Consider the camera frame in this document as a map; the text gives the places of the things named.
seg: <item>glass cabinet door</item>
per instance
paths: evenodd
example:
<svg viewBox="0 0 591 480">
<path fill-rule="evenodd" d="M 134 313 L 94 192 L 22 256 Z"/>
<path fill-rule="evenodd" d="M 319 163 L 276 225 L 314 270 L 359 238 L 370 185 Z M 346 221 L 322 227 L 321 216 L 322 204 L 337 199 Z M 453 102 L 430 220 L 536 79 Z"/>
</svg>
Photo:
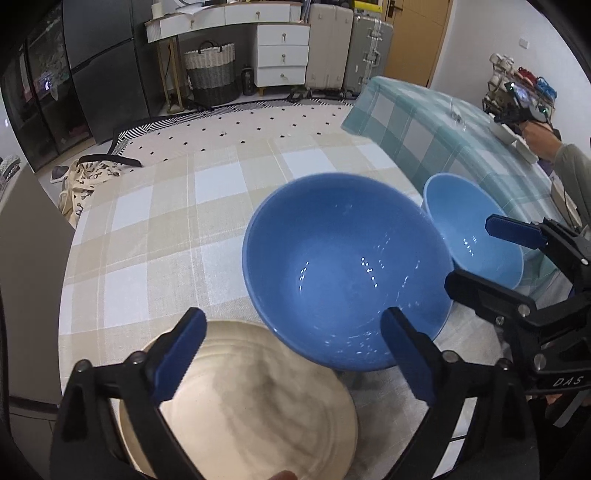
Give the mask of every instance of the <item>glass cabinet door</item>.
<svg viewBox="0 0 591 480">
<path fill-rule="evenodd" d="M 61 4 L 31 32 L 27 40 L 31 83 L 59 153 L 90 137 L 66 57 Z"/>
<path fill-rule="evenodd" d="M 31 167 L 37 171 L 58 153 L 29 86 L 22 47 L 2 74 L 0 87 L 14 134 Z"/>
</svg>

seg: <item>gray suitcase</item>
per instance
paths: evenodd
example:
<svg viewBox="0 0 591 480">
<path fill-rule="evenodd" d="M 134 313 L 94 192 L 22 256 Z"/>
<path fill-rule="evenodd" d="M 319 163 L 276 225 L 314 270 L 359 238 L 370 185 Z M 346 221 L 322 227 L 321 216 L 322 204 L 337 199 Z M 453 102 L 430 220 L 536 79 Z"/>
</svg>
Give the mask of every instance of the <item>gray suitcase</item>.
<svg viewBox="0 0 591 480">
<path fill-rule="evenodd" d="M 389 23 L 354 16 L 344 90 L 359 94 L 370 78 L 384 73 L 393 33 Z"/>
<path fill-rule="evenodd" d="M 340 90 L 343 86 L 352 23 L 350 8 L 311 5 L 306 88 Z"/>
</svg>

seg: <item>paper roll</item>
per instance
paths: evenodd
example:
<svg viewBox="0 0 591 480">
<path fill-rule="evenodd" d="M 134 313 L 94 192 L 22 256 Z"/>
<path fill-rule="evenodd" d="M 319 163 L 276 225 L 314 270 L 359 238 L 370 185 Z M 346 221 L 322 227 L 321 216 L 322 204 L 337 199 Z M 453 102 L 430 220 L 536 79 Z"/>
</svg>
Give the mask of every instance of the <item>paper roll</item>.
<svg viewBox="0 0 591 480">
<path fill-rule="evenodd" d="M 156 2 L 152 4 L 152 18 L 156 20 L 157 18 L 163 17 L 164 13 L 162 10 L 162 2 Z"/>
</svg>

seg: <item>red shoe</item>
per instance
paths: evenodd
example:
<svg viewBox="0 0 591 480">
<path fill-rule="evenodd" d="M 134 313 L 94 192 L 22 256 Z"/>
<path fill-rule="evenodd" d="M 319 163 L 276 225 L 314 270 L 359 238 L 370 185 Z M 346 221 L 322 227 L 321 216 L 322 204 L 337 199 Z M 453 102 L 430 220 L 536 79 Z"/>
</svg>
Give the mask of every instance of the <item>red shoe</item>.
<svg viewBox="0 0 591 480">
<path fill-rule="evenodd" d="M 538 83 L 538 79 L 534 76 L 533 73 L 531 73 L 529 70 L 526 70 L 523 67 L 519 67 L 517 69 L 517 72 L 519 73 L 519 75 L 521 75 L 521 77 L 524 80 L 528 80 L 531 83 L 532 87 L 535 87 L 536 84 Z"/>
</svg>

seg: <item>storage basket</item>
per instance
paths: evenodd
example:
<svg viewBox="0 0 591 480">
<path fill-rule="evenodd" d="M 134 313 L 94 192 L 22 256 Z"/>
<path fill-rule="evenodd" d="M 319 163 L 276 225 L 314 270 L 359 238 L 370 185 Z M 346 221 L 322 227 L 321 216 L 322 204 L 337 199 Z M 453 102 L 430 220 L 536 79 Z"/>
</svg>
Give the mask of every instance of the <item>storage basket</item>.
<svg viewBox="0 0 591 480">
<path fill-rule="evenodd" d="M 195 102 L 216 106 L 238 98 L 235 57 L 234 43 L 220 46 L 211 40 L 201 43 L 199 49 L 184 54 Z"/>
</svg>

